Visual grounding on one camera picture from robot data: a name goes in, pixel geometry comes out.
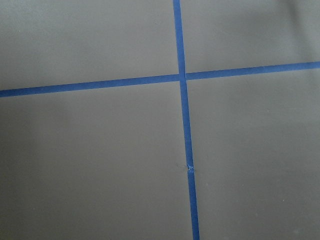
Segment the blue tape strip lengthwise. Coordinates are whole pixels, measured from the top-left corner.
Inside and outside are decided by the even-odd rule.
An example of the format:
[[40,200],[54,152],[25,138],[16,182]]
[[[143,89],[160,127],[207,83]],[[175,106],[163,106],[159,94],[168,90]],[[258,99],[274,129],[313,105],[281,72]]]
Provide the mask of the blue tape strip lengthwise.
[[192,238],[194,240],[199,240],[200,231],[199,231],[195,169],[194,169],[193,146],[192,146],[190,112],[189,112],[188,86],[187,86],[187,79],[186,79],[183,24],[182,24],[181,3],[179,0],[173,1],[173,13],[174,13],[175,36],[176,36],[178,77],[179,77],[179,85],[180,85],[185,157],[186,157],[186,166],[187,166]]

